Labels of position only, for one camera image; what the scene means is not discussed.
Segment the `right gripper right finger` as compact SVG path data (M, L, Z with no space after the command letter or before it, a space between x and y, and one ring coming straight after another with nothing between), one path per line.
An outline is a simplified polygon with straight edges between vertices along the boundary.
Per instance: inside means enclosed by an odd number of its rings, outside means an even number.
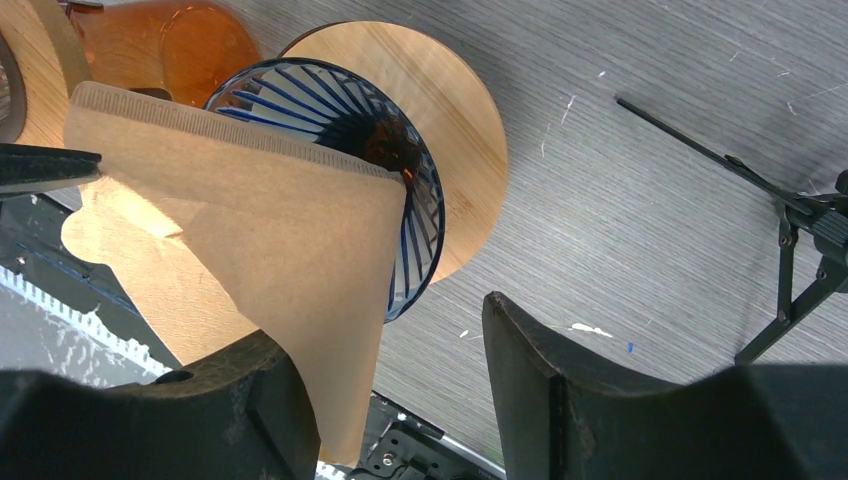
M632 395L674 388L556 332L501 292L482 303L486 363L506 475L566 479L568 438L580 425L570 394Z

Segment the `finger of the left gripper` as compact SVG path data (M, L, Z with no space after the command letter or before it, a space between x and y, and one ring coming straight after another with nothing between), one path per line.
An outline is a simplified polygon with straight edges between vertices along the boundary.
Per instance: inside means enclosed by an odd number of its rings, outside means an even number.
M1 144L1 198L10 199L75 187L97 180L98 153L20 144Z

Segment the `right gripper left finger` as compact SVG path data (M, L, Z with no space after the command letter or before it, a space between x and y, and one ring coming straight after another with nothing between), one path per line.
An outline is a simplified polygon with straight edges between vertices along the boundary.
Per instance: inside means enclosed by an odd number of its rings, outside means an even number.
M108 391L123 479L311 479L320 438L290 356L258 332L148 385Z

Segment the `wooden ring holder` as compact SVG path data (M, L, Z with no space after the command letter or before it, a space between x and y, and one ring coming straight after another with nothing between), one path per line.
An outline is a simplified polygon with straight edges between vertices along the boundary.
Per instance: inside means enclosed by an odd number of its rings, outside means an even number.
M1 140L61 147L75 87L91 78L58 1L1 3Z

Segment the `amber glass carafe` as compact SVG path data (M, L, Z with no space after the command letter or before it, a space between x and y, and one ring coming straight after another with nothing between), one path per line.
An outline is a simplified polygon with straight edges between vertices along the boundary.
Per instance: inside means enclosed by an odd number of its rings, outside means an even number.
M62 1L94 81L201 108L261 60L236 14L215 1Z

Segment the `blue dripper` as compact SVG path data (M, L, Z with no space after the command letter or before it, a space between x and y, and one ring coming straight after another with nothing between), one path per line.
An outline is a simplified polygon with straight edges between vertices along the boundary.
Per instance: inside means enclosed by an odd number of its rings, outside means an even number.
M418 300L442 255L446 199L423 137L394 101L340 66L279 58L238 72L204 107L401 174L407 193L385 320L396 320Z

